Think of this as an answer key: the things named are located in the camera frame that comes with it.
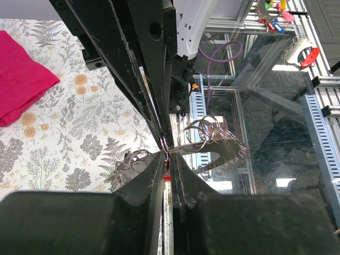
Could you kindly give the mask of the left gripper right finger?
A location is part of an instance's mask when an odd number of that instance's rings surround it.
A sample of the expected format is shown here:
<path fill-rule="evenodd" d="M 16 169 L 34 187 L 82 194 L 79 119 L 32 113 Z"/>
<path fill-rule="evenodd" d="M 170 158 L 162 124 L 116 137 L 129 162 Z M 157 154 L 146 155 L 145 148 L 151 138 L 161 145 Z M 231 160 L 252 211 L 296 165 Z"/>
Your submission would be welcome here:
<path fill-rule="evenodd" d="M 175 254 L 339 254 L 324 207 L 306 195 L 225 195 L 171 156 Z"/>

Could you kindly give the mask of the metal ring key organizer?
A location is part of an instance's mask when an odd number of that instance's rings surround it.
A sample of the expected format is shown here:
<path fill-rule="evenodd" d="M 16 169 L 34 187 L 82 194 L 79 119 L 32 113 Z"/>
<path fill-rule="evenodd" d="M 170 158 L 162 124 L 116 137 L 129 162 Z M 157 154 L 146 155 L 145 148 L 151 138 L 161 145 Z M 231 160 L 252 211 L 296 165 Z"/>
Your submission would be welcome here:
<path fill-rule="evenodd" d="M 206 115 L 184 127 L 177 135 L 178 146 L 169 149 L 170 154 L 186 155 L 213 154 L 214 158 L 202 161 L 193 168 L 195 174 L 203 180 L 210 178 L 210 171 L 217 175 L 227 173 L 243 163 L 249 154 L 249 147 L 239 140 L 228 128 L 222 116 Z M 151 162 L 155 153 L 147 149 L 127 151 L 121 161 L 116 161 L 111 177 L 104 182 L 114 191 L 140 174 Z"/>

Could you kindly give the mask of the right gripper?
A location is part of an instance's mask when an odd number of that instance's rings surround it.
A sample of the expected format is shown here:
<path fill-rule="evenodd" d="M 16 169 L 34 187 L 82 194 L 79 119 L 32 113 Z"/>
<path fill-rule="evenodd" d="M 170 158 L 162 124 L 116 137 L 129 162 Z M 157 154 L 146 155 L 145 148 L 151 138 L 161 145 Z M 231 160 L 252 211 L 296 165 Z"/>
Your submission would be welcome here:
<path fill-rule="evenodd" d="M 112 1 L 51 1 L 51 5 L 84 46 L 86 67 L 92 71 L 106 66 L 146 120 L 157 146 L 173 147 L 165 98 L 165 60 L 177 54 L 173 1 L 128 1 L 153 105 Z"/>

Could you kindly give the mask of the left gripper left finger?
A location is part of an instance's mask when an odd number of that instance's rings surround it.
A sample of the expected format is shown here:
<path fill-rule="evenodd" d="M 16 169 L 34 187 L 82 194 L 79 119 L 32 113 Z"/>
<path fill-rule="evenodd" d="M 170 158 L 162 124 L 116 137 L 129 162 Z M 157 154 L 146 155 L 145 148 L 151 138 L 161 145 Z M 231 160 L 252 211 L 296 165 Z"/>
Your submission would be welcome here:
<path fill-rule="evenodd" d="M 165 154 L 114 193 L 14 192 L 1 201 L 1 254 L 156 254 Z"/>

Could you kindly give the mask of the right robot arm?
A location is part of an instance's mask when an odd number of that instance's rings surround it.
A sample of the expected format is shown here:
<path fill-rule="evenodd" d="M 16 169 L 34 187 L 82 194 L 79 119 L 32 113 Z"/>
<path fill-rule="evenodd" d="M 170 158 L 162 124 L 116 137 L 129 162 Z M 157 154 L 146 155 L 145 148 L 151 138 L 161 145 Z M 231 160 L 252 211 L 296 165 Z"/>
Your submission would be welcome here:
<path fill-rule="evenodd" d="M 51 1 L 83 46 L 90 70 L 106 67 L 120 91 L 146 120 L 161 149 L 174 145 L 172 93 L 182 92 L 216 1 Z"/>

